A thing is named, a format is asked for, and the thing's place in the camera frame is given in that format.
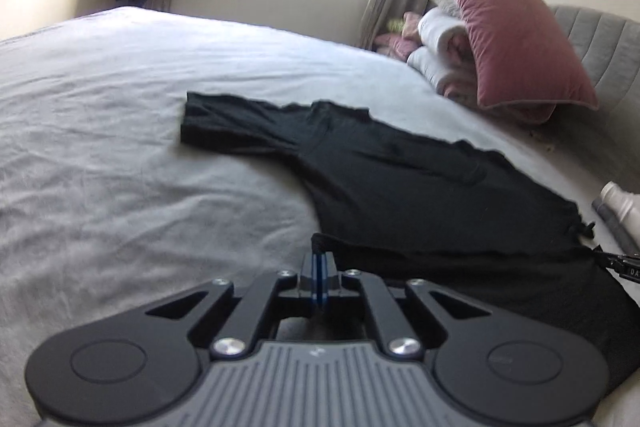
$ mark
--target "white bed sheet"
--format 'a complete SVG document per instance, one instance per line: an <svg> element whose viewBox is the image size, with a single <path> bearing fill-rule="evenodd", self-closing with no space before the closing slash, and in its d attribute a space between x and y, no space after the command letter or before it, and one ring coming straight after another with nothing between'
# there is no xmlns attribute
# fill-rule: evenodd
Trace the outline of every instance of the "white bed sheet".
<svg viewBox="0 0 640 427"><path fill-rule="evenodd" d="M212 277L299 268L318 230L302 185L267 160L181 146L187 90L369 107L412 132L499 149L597 220L602 181L570 155L380 55L128 8L0 42L1 426L37 422L22 372L49 335ZM596 238L618 251L604 225ZM603 403L601 426L638 424L639 380Z"/></svg>

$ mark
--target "gray upholstered headboard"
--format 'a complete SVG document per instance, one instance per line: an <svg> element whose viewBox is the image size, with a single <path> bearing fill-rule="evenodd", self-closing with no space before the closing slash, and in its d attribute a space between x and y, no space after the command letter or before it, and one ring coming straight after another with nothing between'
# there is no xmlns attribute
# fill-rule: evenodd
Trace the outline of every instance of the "gray upholstered headboard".
<svg viewBox="0 0 640 427"><path fill-rule="evenodd" d="M591 77L600 109L559 107L549 127L604 180L640 192L640 23L587 8L551 9Z"/></svg>

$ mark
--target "silver screw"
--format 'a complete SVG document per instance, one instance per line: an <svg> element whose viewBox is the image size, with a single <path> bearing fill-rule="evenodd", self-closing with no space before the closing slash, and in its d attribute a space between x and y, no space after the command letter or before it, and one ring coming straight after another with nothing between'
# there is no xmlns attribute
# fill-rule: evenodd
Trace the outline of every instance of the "silver screw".
<svg viewBox="0 0 640 427"><path fill-rule="evenodd" d="M239 355L244 351L246 344L240 339L220 339L213 344L213 349L220 355Z"/></svg>
<svg viewBox="0 0 640 427"><path fill-rule="evenodd" d="M395 355L415 355L420 351L420 342L407 337L394 339L389 342L389 351Z"/></svg>

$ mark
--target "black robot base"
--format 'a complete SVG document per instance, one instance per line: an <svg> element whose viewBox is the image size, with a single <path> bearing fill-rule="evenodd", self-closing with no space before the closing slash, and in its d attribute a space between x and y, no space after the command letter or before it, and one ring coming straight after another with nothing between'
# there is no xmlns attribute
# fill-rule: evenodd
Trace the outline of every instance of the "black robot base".
<svg viewBox="0 0 640 427"><path fill-rule="evenodd" d="M273 340L315 315L364 333ZM330 253L63 331L25 370L41 427L586 427L607 376L572 333L426 280L338 272Z"/></svg>

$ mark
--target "white towel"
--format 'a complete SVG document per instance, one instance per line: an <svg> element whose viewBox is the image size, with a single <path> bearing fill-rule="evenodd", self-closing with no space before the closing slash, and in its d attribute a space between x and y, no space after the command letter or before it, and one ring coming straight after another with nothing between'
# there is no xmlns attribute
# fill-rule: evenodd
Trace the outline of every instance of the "white towel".
<svg viewBox="0 0 640 427"><path fill-rule="evenodd" d="M474 71L452 66L427 46L422 46L409 55L407 64L420 71L438 94L463 105L476 107L478 79Z"/></svg>
<svg viewBox="0 0 640 427"><path fill-rule="evenodd" d="M457 66L474 66L471 45L465 23L441 10L433 8L418 22L422 44Z"/></svg>

